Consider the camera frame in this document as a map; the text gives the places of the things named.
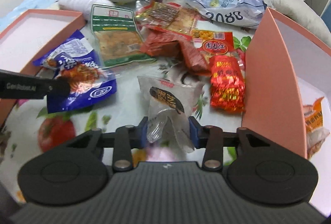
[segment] white oval logo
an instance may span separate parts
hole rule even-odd
[[[93,92],[90,93],[90,97],[98,98],[98,97],[104,96],[111,89],[112,89],[112,86],[107,86],[107,87],[96,89],[96,90],[94,90]]]

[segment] ribbed gray surface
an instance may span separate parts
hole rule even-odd
[[[140,163],[117,173],[94,198],[68,207],[27,204],[17,224],[317,224],[324,217],[308,203],[275,209],[232,192],[223,177],[195,162]]]

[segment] red oval logo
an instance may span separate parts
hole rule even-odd
[[[227,45],[225,45],[222,41],[219,40],[207,40],[202,44],[202,48],[211,54],[225,54],[229,50]]]

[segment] open cardboard box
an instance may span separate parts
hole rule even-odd
[[[242,126],[307,157],[303,104],[322,101],[331,130],[331,49],[288,17],[267,9],[246,52],[246,110]],[[311,199],[331,212],[331,138],[312,159],[319,180]]]
[[[81,12],[30,9],[0,33],[0,69],[36,75],[32,64],[86,24]],[[0,125],[16,100],[0,99]]]

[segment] shiny red foil package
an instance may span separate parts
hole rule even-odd
[[[237,59],[216,55],[210,58],[210,67],[210,105],[228,112],[243,112],[245,82]]]

